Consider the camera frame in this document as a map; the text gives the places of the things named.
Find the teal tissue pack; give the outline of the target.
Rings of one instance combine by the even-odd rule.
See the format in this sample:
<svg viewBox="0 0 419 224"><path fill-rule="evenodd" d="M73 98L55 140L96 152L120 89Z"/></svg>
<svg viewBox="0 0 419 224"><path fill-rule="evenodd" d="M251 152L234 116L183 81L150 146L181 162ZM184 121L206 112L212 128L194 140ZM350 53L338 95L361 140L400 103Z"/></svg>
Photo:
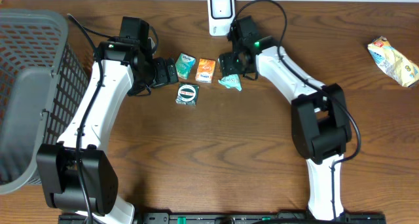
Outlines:
<svg viewBox="0 0 419 224"><path fill-rule="evenodd" d="M196 63L196 58L187 54L181 53L175 63L177 70L177 76L182 79L188 79L191 73L192 67Z"/></svg>

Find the mint green wipes pack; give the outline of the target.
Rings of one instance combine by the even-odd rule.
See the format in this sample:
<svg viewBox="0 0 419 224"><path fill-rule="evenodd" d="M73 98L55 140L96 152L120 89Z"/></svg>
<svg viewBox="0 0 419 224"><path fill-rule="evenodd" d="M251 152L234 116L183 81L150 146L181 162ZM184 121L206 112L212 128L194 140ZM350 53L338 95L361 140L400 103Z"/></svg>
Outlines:
<svg viewBox="0 0 419 224"><path fill-rule="evenodd" d="M235 88L238 91L242 90L242 85L238 74L227 75L226 77L218 80L218 83L225 86L226 88Z"/></svg>

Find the orange tissue pack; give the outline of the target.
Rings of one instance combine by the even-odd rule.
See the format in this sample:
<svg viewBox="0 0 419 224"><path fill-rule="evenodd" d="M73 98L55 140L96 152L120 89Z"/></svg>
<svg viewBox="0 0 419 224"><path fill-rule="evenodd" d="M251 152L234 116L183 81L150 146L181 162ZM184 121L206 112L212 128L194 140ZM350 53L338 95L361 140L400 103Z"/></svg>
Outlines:
<svg viewBox="0 0 419 224"><path fill-rule="evenodd" d="M216 61L201 58L196 70L195 80L201 83L211 83L215 71Z"/></svg>

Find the yellow snack bag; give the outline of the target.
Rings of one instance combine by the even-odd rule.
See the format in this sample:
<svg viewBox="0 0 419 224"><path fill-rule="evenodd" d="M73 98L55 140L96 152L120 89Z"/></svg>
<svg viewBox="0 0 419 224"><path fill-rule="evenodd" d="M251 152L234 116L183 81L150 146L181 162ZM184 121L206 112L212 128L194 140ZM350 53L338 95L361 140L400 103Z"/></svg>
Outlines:
<svg viewBox="0 0 419 224"><path fill-rule="evenodd" d="M418 66L393 48L387 38L376 38L367 49L378 68L398 84L406 88L418 84Z"/></svg>

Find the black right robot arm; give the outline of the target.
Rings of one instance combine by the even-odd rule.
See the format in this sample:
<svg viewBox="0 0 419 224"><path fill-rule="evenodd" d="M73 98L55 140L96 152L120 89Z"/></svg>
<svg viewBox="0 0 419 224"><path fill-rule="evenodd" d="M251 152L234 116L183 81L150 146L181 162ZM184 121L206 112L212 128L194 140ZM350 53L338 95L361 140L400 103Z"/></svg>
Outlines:
<svg viewBox="0 0 419 224"><path fill-rule="evenodd" d="M250 16L231 23L232 51L220 55L224 76L253 73L268 79L291 105L291 136L308 167L308 211L314 219L338 221L340 165L351 140L343 90L315 80L302 70L275 38L264 37Z"/></svg>

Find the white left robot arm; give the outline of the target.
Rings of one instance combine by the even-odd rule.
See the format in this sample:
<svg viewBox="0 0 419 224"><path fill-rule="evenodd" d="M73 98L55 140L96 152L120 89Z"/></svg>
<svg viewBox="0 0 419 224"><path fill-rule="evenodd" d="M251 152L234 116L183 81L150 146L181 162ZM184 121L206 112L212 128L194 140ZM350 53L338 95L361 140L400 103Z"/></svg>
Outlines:
<svg viewBox="0 0 419 224"><path fill-rule="evenodd" d="M87 223L133 223L134 205L118 195L107 148L125 96L148 96L178 81L173 58L155 58L153 41L103 41L75 116L55 144L40 146L36 162L46 203Z"/></svg>

